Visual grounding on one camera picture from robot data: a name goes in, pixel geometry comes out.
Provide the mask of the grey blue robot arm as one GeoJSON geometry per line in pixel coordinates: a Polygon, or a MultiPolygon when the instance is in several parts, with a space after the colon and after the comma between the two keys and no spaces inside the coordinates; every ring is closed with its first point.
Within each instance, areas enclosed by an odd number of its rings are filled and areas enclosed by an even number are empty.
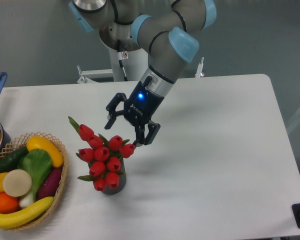
{"type": "Polygon", "coordinates": [[[135,131],[135,146],[149,145],[160,125],[152,116],[199,49],[192,33],[212,25],[217,17],[212,0],[173,0],[162,17],[141,13],[138,0],[72,0],[69,8],[87,31],[99,30],[105,45],[123,53],[144,50],[152,62],[130,96],[117,93],[106,106],[110,129],[123,116],[135,131]]]}

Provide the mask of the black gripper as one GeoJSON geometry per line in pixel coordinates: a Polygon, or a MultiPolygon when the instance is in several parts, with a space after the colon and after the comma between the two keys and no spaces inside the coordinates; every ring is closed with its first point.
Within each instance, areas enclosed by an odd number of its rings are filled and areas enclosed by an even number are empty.
{"type": "Polygon", "coordinates": [[[108,111],[108,122],[104,129],[109,130],[117,117],[123,115],[134,126],[135,140],[133,145],[135,147],[150,145],[161,128],[161,125],[153,122],[151,118],[163,100],[163,96],[158,96],[147,90],[139,81],[128,99],[125,93],[118,92],[108,103],[105,108],[108,111]],[[116,108],[119,103],[124,103],[123,109],[117,111],[116,108]]]}

